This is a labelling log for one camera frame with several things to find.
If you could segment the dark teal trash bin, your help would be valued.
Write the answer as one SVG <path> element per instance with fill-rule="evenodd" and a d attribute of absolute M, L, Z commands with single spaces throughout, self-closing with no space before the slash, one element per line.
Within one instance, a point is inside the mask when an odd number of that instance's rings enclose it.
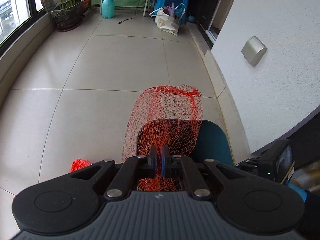
<path fill-rule="evenodd" d="M 196 163 L 215 159 L 233 165 L 225 133 L 208 120 L 160 119 L 148 122 L 138 132 L 133 152 L 148 153 L 152 145 L 157 149 L 167 145 L 170 155 L 189 156 Z"/>

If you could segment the red mesh net bag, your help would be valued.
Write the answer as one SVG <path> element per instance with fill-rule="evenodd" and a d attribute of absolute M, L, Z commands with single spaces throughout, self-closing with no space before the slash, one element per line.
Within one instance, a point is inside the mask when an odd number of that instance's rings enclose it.
<path fill-rule="evenodd" d="M 201 93 L 195 87 L 157 86 L 140 94 L 127 124 L 122 160 L 134 155 L 148 155 L 155 147 L 157 168 L 155 178 L 139 180 L 139 191 L 177 190 L 177 179 L 161 175 L 161 149 L 167 146 L 170 155 L 191 154 L 202 117 Z"/>

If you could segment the red crumpled net piece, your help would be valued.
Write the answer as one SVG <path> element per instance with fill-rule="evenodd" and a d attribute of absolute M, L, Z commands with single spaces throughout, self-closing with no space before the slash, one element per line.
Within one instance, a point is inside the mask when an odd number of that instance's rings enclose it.
<path fill-rule="evenodd" d="M 86 168 L 88 166 L 91 166 L 91 163 L 88 160 L 85 159 L 76 159 L 72 162 L 70 172 L 74 172 L 77 170 L 80 170 L 82 168 Z"/>

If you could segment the white shopping bag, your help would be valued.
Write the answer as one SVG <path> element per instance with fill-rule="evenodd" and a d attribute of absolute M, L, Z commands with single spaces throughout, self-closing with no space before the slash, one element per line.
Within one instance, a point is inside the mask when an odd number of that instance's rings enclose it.
<path fill-rule="evenodd" d="M 180 19 L 177 16 L 170 16 L 167 7 L 161 7 L 149 14 L 151 18 L 155 19 L 157 28 L 166 33 L 178 36 L 180 27 Z"/>

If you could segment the small blue ball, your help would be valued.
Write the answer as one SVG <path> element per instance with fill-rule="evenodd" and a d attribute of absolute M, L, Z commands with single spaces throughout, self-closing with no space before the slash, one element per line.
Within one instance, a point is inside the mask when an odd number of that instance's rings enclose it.
<path fill-rule="evenodd" d="M 188 21 L 189 21 L 190 23 L 193 23 L 193 22 L 195 22 L 195 18 L 194 18 L 193 16 L 189 16 L 189 17 L 188 17 Z"/>

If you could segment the teal spray bottle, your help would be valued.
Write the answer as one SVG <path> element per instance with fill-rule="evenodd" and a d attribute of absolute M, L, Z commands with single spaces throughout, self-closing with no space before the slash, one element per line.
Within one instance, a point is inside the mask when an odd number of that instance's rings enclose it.
<path fill-rule="evenodd" d="M 113 18 L 115 13 L 114 0 L 103 0 L 101 6 L 101 13 L 103 18 Z"/>

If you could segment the dark ceramic plant pot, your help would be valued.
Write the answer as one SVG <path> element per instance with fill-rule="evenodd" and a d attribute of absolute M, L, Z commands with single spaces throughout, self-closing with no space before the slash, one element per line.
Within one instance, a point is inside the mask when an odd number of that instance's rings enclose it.
<path fill-rule="evenodd" d="M 83 20 L 82 0 L 67 0 L 51 11 L 57 31 L 65 32 L 76 28 Z"/>

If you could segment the silver wall socket cover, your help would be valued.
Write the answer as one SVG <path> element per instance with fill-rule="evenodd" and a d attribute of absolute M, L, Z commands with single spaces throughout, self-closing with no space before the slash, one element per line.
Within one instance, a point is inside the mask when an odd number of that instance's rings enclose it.
<path fill-rule="evenodd" d="M 256 66 L 267 52 L 267 47 L 256 36 L 250 37 L 241 50 L 242 55 L 252 66 Z"/>

